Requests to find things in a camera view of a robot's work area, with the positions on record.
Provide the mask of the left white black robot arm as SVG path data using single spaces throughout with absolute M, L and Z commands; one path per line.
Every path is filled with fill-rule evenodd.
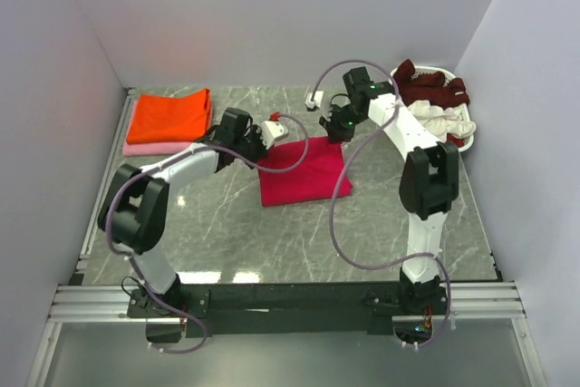
M 241 159 L 256 163 L 274 144 L 266 123 L 228 108 L 219 124 L 183 151 L 140 168 L 121 165 L 114 173 L 98 216 L 112 252 L 124 256 L 162 316 L 186 306 L 178 273 L 161 246 L 169 207 L 190 183 L 211 176 Z

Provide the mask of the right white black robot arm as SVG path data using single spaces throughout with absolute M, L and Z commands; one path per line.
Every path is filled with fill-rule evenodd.
M 312 92 L 305 107 L 320 112 L 319 123 L 331 143 L 350 141 L 356 126 L 370 120 L 403 158 L 399 196 L 408 213 L 407 253 L 397 263 L 400 281 L 386 305 L 400 313 L 421 314 L 449 299 L 450 290 L 440 284 L 449 277 L 440 261 L 440 241 L 459 195 L 459 151 L 420 124 L 403 104 L 394 79 L 374 82 L 367 65 L 362 62 L 343 76 L 344 106 Z

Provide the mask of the crimson pink t shirt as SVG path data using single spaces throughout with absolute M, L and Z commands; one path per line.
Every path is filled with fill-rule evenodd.
M 259 165 L 270 169 L 285 169 L 302 156 L 305 141 L 274 146 Z M 286 206 L 300 202 L 330 199 L 344 167 L 340 144 L 330 143 L 326 137 L 312 137 L 304 161 L 284 173 L 258 171 L 261 204 L 264 208 Z M 350 196 L 353 184 L 345 177 L 338 197 Z

